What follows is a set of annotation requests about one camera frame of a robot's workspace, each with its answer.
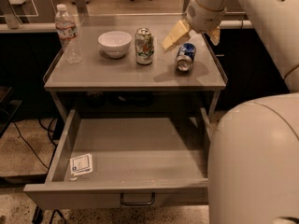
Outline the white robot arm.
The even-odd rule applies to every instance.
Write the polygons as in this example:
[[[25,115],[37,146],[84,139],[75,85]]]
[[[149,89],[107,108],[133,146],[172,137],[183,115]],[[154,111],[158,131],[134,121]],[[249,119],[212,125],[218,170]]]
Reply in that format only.
[[[211,138],[209,224],[298,224],[299,0],[237,0],[289,91],[228,111]],[[190,0],[165,49],[190,30],[214,35],[228,0]]]

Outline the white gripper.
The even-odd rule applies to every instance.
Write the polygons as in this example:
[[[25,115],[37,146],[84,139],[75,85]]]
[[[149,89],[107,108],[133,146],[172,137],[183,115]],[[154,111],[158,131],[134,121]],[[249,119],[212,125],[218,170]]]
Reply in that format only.
[[[179,20],[162,42],[165,51],[189,39],[192,29],[197,33],[206,32],[214,46],[220,43],[221,29],[218,27],[226,13],[225,0],[190,0],[186,19]]]

